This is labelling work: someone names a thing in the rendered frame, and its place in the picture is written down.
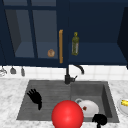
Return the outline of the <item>yellow food piece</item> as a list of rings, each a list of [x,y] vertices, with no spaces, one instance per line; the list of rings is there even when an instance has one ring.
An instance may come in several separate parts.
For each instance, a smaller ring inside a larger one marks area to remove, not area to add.
[[[128,107],[128,101],[127,100],[121,100],[121,105]]]

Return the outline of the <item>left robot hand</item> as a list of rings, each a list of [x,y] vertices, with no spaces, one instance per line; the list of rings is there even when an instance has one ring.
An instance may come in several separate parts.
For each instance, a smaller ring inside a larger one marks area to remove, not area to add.
[[[38,105],[38,109],[42,108],[42,97],[35,89],[29,90],[27,95],[30,97],[33,103]]]

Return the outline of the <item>hanging grey utensil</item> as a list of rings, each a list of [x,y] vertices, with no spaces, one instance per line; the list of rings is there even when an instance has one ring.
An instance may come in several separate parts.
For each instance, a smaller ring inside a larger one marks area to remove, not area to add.
[[[21,66],[21,76],[25,77],[25,70],[24,70],[23,66]]]

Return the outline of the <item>hanging grey spatula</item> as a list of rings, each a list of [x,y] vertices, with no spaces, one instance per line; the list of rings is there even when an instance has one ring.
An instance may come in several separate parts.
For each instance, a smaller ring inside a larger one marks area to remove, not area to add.
[[[15,75],[16,74],[16,69],[12,66],[11,69],[10,69],[10,73],[12,75]]]

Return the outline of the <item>dark blue wall cupboard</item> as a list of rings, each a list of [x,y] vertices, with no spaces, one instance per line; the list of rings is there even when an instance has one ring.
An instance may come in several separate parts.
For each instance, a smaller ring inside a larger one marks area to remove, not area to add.
[[[127,65],[127,50],[128,0],[0,0],[0,65]]]

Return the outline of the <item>black tap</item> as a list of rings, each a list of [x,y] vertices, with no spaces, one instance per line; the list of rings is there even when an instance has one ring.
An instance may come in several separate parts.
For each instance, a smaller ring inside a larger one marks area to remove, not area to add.
[[[79,68],[81,70],[81,74],[84,75],[85,71],[83,69],[82,66],[80,65],[74,65],[75,67]],[[71,82],[75,82],[75,79],[77,78],[77,76],[75,77],[71,77],[69,74],[69,65],[66,68],[66,75],[65,75],[65,84],[69,85]]]

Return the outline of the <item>hanging metal whisk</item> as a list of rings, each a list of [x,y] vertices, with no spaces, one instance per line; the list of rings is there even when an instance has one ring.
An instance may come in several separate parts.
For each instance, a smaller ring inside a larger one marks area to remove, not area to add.
[[[4,67],[2,66],[2,68],[0,69],[0,77],[3,77],[7,74],[7,70],[4,69]]]

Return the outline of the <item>olive oil bottle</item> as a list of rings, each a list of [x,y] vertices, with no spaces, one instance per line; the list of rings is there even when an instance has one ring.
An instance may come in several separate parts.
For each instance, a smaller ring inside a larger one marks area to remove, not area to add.
[[[79,53],[79,37],[78,32],[74,32],[74,37],[72,38],[72,55],[77,56]]]

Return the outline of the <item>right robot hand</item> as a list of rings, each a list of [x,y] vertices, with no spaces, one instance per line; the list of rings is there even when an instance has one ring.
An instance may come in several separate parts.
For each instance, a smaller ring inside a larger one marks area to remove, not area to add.
[[[97,123],[97,128],[101,128],[107,124],[107,117],[103,114],[95,114],[92,121]]]

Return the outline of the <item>red ball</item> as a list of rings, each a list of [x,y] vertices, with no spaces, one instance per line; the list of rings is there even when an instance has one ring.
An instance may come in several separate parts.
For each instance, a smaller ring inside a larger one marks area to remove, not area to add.
[[[84,116],[76,102],[65,100],[54,107],[51,119],[55,128],[80,128]]]

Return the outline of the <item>grey sink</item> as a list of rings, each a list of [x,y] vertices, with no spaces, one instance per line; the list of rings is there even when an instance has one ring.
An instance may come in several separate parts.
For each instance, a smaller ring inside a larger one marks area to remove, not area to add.
[[[38,109],[26,94],[31,89],[35,89],[41,95],[41,109]],[[75,81],[66,85],[58,80],[30,80],[26,93],[17,116],[18,120],[50,121],[52,110],[57,103],[81,98],[96,103],[99,113],[104,114],[109,122],[119,122],[107,81]]]

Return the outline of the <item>small brown round thing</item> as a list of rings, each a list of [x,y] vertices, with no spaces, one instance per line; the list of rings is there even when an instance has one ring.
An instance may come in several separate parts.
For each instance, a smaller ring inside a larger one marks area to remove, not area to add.
[[[54,57],[55,56],[55,51],[53,49],[48,50],[47,53],[48,57]]]

